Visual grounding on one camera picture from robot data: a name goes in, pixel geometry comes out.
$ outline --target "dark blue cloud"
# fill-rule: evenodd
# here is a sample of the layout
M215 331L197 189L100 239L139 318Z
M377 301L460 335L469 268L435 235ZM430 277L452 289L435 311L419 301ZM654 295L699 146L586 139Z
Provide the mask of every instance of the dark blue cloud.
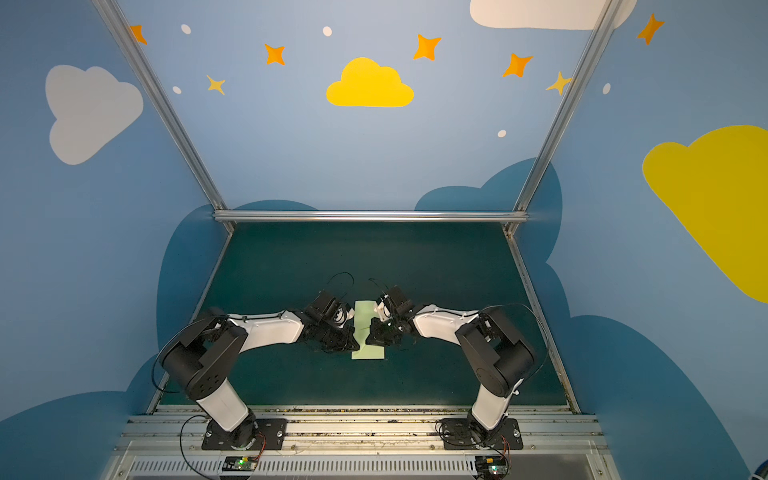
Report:
M227 231L203 205L189 213L168 241L157 284L157 345L190 321L227 240Z
M440 187L427 192L416 211L505 211L512 210L531 171L533 158L506 167L480 187Z
M235 210L317 210L299 202L291 200L262 200L241 205Z
M550 165L517 238L579 406L598 415L623 480L746 478L749 472L714 411L654 343L614 319L571 317L546 264L562 215Z
M51 400L0 422L3 478L48 480L40 448L55 450L55 477L98 480L128 416L144 413L154 394L149 381L152 356L126 392L88 392Z

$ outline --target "aluminum frame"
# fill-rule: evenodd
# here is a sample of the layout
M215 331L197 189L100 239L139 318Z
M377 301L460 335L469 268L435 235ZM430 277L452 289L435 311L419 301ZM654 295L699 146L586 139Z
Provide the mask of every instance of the aluminum frame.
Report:
M176 115L176 111L165 94L165 90L154 73L147 56L144 55L144 51L141 50L141 47L134 40L130 25L125 15L123 15L120 5L118 5L116 0L92 0L92 2L104 23L107 24L107 28L109 28L112 37L123 52L131 69L138 77L141 86L144 87L144 91L160 115L170 136L176 142L176 146L179 148L184 160L187 161L208 201L214 206L214 209L226 210L227 204L224 202L224 198L217 189L214 179L211 178L208 169L203 163L203 159L184 129L181 120ZM230 232L233 231L233 225L230 223L226 223L225 226Z
M468 406L249 407L258 418L288 420L283 449L264 452L265 461L294 457L296 460L333 460L350 455L360 458L372 455L384 461L407 455L439 461L456 455L482 455L475 450L444 450L435 433L437 420L465 418ZM102 478L126 478L134 462L150 457L169 463L181 462L180 427L192 415L201 413L196 405L162 405L153 415L130 417ZM595 478L619 480L595 415L574 415L568 406L512 406L508 413L518 420L525 444L523 450L513 451L511 455L586 455ZM181 438L187 457L193 462L213 462L222 454L232 455L232 452L200 449L206 424L206 419L187 423Z
M560 144L560 140L563 138L565 129L568 127L568 123L570 123L576 111L576 107L587 88L594 69L603 55L605 46L611 39L611 35L614 32L614 20L622 1L607 0L605 2L598 23L595 25L594 30L592 30L587 46L584 48L584 52L581 54L581 58L576 65L571 85L560 102L560 107L554 116L552 125L549 127L549 132L544 139L541 150L533 163L533 167L531 167L531 171L528 173L528 178L525 179L523 188L520 190L518 199L515 202L515 211L524 212L528 210L528 205L531 203L536 189L538 189L538 185L541 183L541 179ZM517 227L517 223L505 225L506 231L510 234L514 234Z
M194 312L192 313L192 318L190 318L189 323L192 323L197 318L197 315L200 313L200 309L203 307L203 302L205 301L205 297L208 296L208 290L210 290L210 286L214 282L214 277L216 276L216 272L219 271L219 266L221 265L221 261L224 259L224 254L227 252L227 248L230 245L230 241L232 240L232 235L233 235L233 229L229 230L229 233L227 234L227 239L224 241L224 246L221 247L221 251L219 252L219 257L216 259L214 270L210 273L210 276L208 277L208 281L206 282L205 287L203 288L203 292L200 294L200 299L197 301L197 305L194 308ZM164 372L163 378L160 380L160 383L158 383L160 388L165 389L165 386L168 384L169 379L170 377L168 373ZM148 415L153 413L155 408L157 408L157 404L160 403L160 399L162 398L162 396L163 396L163 393L160 390L156 389L154 391L152 400L149 402L149 406L147 407L146 412Z
M541 304L538 302L536 291L533 288L533 282L531 281L531 277L528 275L528 269L525 268L525 262L523 261L523 256L520 253L520 249L518 248L517 241L515 241L515 237L513 237L511 234L506 234L505 236L507 237L507 244L509 245L509 251L512 254L512 258L515 259L515 265L518 268L520 280L523 282L525 295L528 297L528 302L531 304L531 310L533 310L533 313L540 319L540 322L538 322L539 329L549 344L549 358L552 361L552 366L554 367L555 372L558 374L560 384L563 385L563 389L565 390L565 398L568 401L568 405L571 406L571 410L573 410L574 413L581 413L581 409L579 408L578 402L576 401L576 394L574 393L573 387L571 386L571 380L568 379L568 373L565 371L565 365L563 365L563 361L560 358L558 346L554 342L552 332L549 329L549 324L547 323L547 319L544 317L544 310L541 309Z
M525 212L404 212L321 210L216 210L220 222L509 222L528 219Z

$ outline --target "metal extrusion bar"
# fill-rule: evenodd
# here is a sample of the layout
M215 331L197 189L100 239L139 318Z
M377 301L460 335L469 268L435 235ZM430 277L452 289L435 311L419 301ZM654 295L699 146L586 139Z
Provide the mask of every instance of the metal extrusion bar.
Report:
M297 475L318 475L323 470L314 461L325 461L326 472L332 478L338 472L331 472L328 462L353 457L366 460L369 455L389 467L371 472L360 465L348 466L344 475L369 475L386 473L395 469L398 475L404 473L397 461L439 462L439 465L455 471L455 456L464 455L474 465L474 455L482 451L445 450L437 434L436 422L444 418L465 418L469 406L250 406L258 418L285 419L283 449L279 452L264 452L264 467L257 469L256 477L279 475L295 478ZM189 421L180 435L180 429L192 415L203 411L197 405L160 405L153 415L136 415L129 418L123 435L114 448L111 460L104 471L103 479L123 478L197 478L186 467L179 453L179 441L187 453L187 460L205 474L216 476L220 471L223 457L234 452L200 450L200 442L206 432L207 419ZM595 415L573 415L567 406L512 406L508 410L518 420L524 439L524 449L509 453L512 461L523 462L533 455L546 462L563 455L575 458L585 455L592 478L619 480L611 457L611 451L602 434ZM237 452L237 455L257 455L259 452ZM302 465L283 462L305 462ZM309 471L306 462L310 462ZM440 474L435 463L425 466L426 470Z
M187 131L181 124L181 120L176 115L176 111L165 94L154 70L152 70L147 57L131 34L129 24L117 2L115 0L92 1L99 15L104 19L104 23L107 24L114 40L118 43L123 55L128 60L128 64L138 77L139 82L141 82L141 86L144 87L144 91L147 92L147 96L152 100L157 113L179 147L184 160L189 164L192 173L203 188L203 192L208 197L211 205L216 210L226 210L227 205L224 203L224 199L216 188L214 180L210 177L208 169L205 168L203 160L192 144ZM226 224L225 226L230 232L232 231L233 226L231 224Z
M533 163L523 188L520 190L520 195L515 202L516 211L524 212L528 209L528 205L531 203L539 183L541 183L544 172L547 170L547 166L560 144L568 122L571 121L578 102L587 88L589 79L600 60L600 56L603 55L605 46L611 38L611 34L614 31L614 19L621 7L621 2L622 0L607 0L605 2L598 23L595 25L592 35L587 41L587 46L584 48L584 52L581 54L581 58L576 66L571 86L565 92L558 112L555 114L552 125L549 127L544 144L541 146L541 151ZM517 224L512 222L505 226L508 233L514 233L516 228Z
M216 210L220 222L508 222L528 219L525 212L385 212L318 210Z
M544 318L544 311L541 309L541 304L538 302L536 291L533 288L533 282L528 275L528 270L525 268L523 256L520 254L518 244L515 242L515 238L512 235L507 236L507 243L509 243L509 250L512 252L512 258L515 259L515 265L518 268L520 280L523 282L528 302L531 304L531 310L533 310L536 316L541 320L541 334L547 339L547 343L550 346L549 356L552 360L555 372L558 373L560 383L565 389L565 396L568 399L568 403L571 405L571 410L573 410L573 413L581 413L581 409L576 401L576 394L574 393L573 387L571 387L571 381L568 379L568 374L565 372L565 365L563 365L563 361L560 358L558 346L555 345L554 338L552 338L552 332L549 330L547 320Z
M227 248L230 245L230 241L232 240L232 234L233 232L230 231L229 234L227 235L227 239L224 241L224 246L221 248L221 252L219 252L219 257L216 260L214 269L210 272L208 281L206 282L205 287L203 288L203 292L200 294L200 299L197 301L197 306L195 306L194 312L192 313L192 318L190 318L189 323L192 323L197 318L197 314L200 313L200 309L203 308L203 302L205 301L205 297L208 296L208 290L210 290L210 286L214 282L214 277L216 276L216 272L219 271L219 265L221 265L221 260L224 259L224 254L227 252ZM168 373L165 372L163 374L163 378L160 380L160 383L158 383L158 385L160 386L161 389L165 389L165 386L168 384L169 380L170 380L170 377ZM148 415L153 413L154 410L157 408L157 404L160 403L160 399L162 398L162 396L163 396L163 393L160 390L155 390L154 395L152 396L152 400L149 402L149 406L147 407Z

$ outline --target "green paper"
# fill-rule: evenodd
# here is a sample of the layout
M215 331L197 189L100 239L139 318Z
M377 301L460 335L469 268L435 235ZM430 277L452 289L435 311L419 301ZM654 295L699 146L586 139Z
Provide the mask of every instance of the green paper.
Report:
M371 319L374 317L376 302L373 300L358 300L355 302L355 340L360 350L352 352L352 360L383 360L384 347L366 345L366 338L371 331Z

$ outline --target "black joint motor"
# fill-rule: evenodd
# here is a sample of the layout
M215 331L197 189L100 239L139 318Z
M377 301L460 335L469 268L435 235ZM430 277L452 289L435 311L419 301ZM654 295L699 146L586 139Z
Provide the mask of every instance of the black joint motor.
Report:
M304 322L302 337L323 345L326 352L351 352L360 349L354 337L355 327L347 322L351 306L325 290L303 311L294 312Z
M190 400L204 399L221 386L248 336L245 329L224 318L220 310L206 312L181 330L157 356Z
M399 286L395 285L387 290L378 303L383 303L385 314L389 318L381 321L374 319L371 322L371 330L366 345L392 346L400 344L404 335L413 332L413 317L416 316L414 303L408 298Z
M500 307L487 309L459 327L456 339L475 376L496 396L508 396L536 362L534 350Z

